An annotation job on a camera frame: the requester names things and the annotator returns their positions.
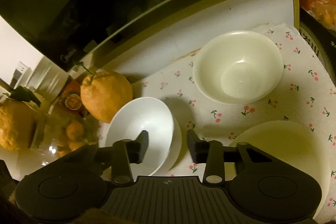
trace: bowl bottom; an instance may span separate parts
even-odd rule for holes
[[[224,93],[236,99],[253,99],[261,95],[263,85],[258,69],[247,62],[236,62],[226,69],[221,77]]]

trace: cherry print tablecloth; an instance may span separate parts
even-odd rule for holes
[[[200,137],[229,145],[248,128],[274,120],[298,122],[310,128],[330,155],[330,190],[316,218],[323,223],[336,215],[336,88],[294,27],[263,25],[254,31],[269,37],[283,57],[281,81],[265,98],[248,105],[224,105],[206,98],[192,77],[197,56],[188,56],[134,83],[134,94],[165,102],[179,122],[184,138],[186,131],[193,128]],[[184,139],[178,161],[165,175],[198,175],[202,179],[204,167],[192,162]]]

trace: tablecloth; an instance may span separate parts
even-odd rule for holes
[[[330,190],[316,218],[323,223],[336,215],[336,88],[294,27],[263,25],[254,31],[269,37],[283,58],[282,78],[265,98],[248,105],[226,105],[208,99],[193,80],[197,56],[188,56],[134,83],[135,97],[162,100],[181,127],[182,150],[167,176],[203,177],[205,164],[193,163],[186,151],[185,135],[190,128],[200,137],[213,138],[224,145],[229,145],[248,128],[267,121],[293,121],[310,128],[321,138],[330,156]]]

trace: midea logo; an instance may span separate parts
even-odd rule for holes
[[[64,62],[67,63],[69,61],[69,58],[74,55],[74,53],[77,52],[76,49],[72,49],[71,51],[68,52],[68,54],[64,55],[62,54],[60,56],[60,59]]]

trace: table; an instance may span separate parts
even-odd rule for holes
[[[265,98],[248,105],[225,105],[206,98],[192,76],[196,55],[134,83],[135,97],[151,96],[165,102],[182,131],[182,150],[167,176],[203,177],[205,164],[194,164],[187,153],[186,131],[229,145],[257,124],[286,120],[298,122],[319,135],[330,155],[330,190],[315,220],[324,223],[336,215],[336,88],[310,46],[288,25],[263,25],[253,31],[269,37],[283,57],[283,75]]]

